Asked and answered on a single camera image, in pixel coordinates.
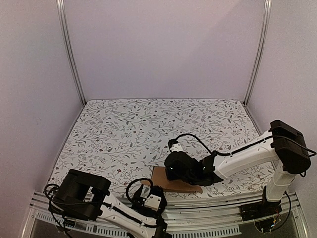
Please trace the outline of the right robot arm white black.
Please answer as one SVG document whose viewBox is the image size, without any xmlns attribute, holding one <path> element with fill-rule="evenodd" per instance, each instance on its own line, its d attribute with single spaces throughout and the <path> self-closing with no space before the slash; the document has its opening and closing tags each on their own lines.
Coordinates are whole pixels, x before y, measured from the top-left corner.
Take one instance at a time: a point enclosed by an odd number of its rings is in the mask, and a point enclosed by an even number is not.
<svg viewBox="0 0 317 238">
<path fill-rule="evenodd" d="M 303 134 L 290 125 L 275 120 L 270 129 L 253 141 L 229 152 L 208 151 L 201 160 L 190 157 L 178 138 L 168 142 L 170 154 L 164 162 L 169 181 L 210 186 L 242 170 L 277 161 L 276 171 L 264 188 L 264 200 L 278 202 L 296 175 L 304 176 L 316 152 L 307 148 Z"/>
</svg>

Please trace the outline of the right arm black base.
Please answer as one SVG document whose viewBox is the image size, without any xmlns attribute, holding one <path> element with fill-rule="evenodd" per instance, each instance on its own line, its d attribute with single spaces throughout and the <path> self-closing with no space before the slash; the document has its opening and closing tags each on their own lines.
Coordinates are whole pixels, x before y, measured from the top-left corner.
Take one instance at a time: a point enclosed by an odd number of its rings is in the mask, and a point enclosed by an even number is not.
<svg viewBox="0 0 317 238">
<path fill-rule="evenodd" d="M 269 202 L 267 200 L 265 186 L 261 201 L 239 206 L 240 216 L 243 221 L 271 216 L 282 211 L 280 203 L 280 200 L 278 202 Z"/>
</svg>

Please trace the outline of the brown cardboard paper box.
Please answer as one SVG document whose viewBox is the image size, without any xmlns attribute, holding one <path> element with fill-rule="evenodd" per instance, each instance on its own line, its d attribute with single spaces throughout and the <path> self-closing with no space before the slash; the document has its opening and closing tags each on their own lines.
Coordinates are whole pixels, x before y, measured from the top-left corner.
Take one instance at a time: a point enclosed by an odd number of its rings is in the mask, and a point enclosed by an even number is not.
<svg viewBox="0 0 317 238">
<path fill-rule="evenodd" d="M 189 185 L 181 180 L 169 181 L 165 172 L 165 167 L 154 166 L 151 174 L 153 185 L 161 187 L 165 192 L 178 193 L 203 193 L 198 185 Z"/>
</svg>

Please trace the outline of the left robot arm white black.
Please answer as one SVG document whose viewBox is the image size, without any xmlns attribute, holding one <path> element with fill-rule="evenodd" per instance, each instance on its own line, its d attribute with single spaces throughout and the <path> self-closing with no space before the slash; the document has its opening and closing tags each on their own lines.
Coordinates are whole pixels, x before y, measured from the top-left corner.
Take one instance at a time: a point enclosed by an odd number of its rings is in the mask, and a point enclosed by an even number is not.
<svg viewBox="0 0 317 238">
<path fill-rule="evenodd" d="M 44 195 L 49 201 L 52 216 L 108 221 L 127 232 L 130 238 L 170 238 L 162 214 L 167 200 L 162 187 L 149 178 L 137 178 L 126 188 L 131 207 L 126 206 L 110 192 L 108 179 L 70 169 L 61 185 L 49 183 Z"/>
</svg>

